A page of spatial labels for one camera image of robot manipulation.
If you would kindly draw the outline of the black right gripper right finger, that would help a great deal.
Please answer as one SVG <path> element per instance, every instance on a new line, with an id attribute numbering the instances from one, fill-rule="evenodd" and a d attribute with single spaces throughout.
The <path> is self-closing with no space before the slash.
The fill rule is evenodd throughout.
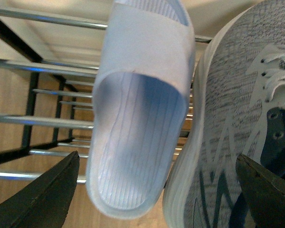
<path id="1" fill-rule="evenodd" d="M 285 180 L 244 154 L 236 173 L 251 217 L 259 228 L 285 228 Z"/>

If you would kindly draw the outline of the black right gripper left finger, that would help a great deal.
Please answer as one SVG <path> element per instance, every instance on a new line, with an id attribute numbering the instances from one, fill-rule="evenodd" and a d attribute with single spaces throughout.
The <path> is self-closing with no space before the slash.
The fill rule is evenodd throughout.
<path id="1" fill-rule="evenodd" d="M 0 228 L 60 228 L 76 189 L 78 152 L 72 152 L 0 204 Z"/>

